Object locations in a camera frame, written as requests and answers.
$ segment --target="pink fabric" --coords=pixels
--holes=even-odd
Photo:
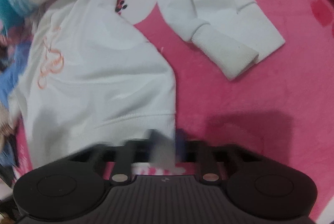
[[[16,147],[17,147],[18,166],[15,167],[15,169],[17,174],[19,174],[19,176],[23,176],[24,174],[32,170],[32,164],[30,161],[29,150],[27,147],[27,140],[25,138],[25,132],[22,120],[19,121],[17,127]]]
[[[233,82],[166,25],[154,0],[124,0],[120,14],[174,69],[177,127],[214,146],[241,144],[309,175],[318,187],[315,220],[334,195],[333,1],[256,1],[286,44]]]

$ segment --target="crumpled clothing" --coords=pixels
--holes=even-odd
[[[0,74],[0,102],[8,109],[8,95],[18,82],[19,75],[23,73],[29,56],[31,41],[16,46],[12,64]]]
[[[11,27],[7,35],[0,34],[0,45],[10,46],[17,45],[21,42],[26,41],[31,34],[31,27],[26,27],[25,25],[19,27]]]
[[[4,149],[6,138],[14,134],[14,129],[9,126],[8,109],[0,102],[0,152]]]
[[[3,167],[11,167],[16,165],[15,155],[9,141],[5,142],[4,148],[0,153],[0,165]]]

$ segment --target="sweatshirt sleeve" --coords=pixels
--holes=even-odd
[[[192,41],[198,46],[228,79],[234,79],[258,62],[260,53],[253,48],[257,44],[248,44],[247,40],[245,43],[233,34],[225,33],[219,25],[215,25],[214,14],[210,14],[219,11],[220,15],[216,17],[228,21],[230,15],[224,11],[225,8],[232,7],[236,13],[236,5],[242,9],[245,4],[255,4],[254,0],[157,0],[157,4],[164,20],[174,32],[184,41]]]
[[[254,0],[193,0],[196,14],[225,36],[258,52],[254,63],[285,43]]]

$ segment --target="black circular pad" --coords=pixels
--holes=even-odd
[[[43,196],[62,197],[76,189],[76,180],[69,176],[51,175],[41,179],[37,184],[37,189]]]
[[[241,210],[271,220],[308,215],[317,198],[307,175],[272,162],[245,163],[228,180],[226,191]]]
[[[264,175],[255,181],[255,188],[269,197],[284,197],[293,191],[293,183],[280,175]]]
[[[56,162],[22,176],[13,190],[21,212],[41,220],[72,219],[92,210],[105,191],[88,164]]]

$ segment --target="white cloth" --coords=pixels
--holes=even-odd
[[[319,215],[317,224],[329,224],[334,221],[334,197],[326,205],[325,209]]]
[[[202,48],[229,79],[264,58],[261,44],[267,44],[267,55],[283,44],[258,7],[244,12],[256,5],[253,0],[157,1],[168,25]],[[115,13],[116,3],[58,0],[41,19],[26,71],[9,101],[12,118],[18,110],[22,113],[33,167],[93,143],[120,145],[144,138],[147,129],[173,141],[173,71],[156,48]],[[205,15],[210,6],[216,7],[211,10],[216,16]],[[260,21],[249,23],[252,16]],[[239,32],[246,35],[221,33],[219,20],[225,17],[226,22],[239,21],[245,27]],[[272,33],[257,35],[251,28]],[[162,149],[160,161],[166,162],[172,150]]]

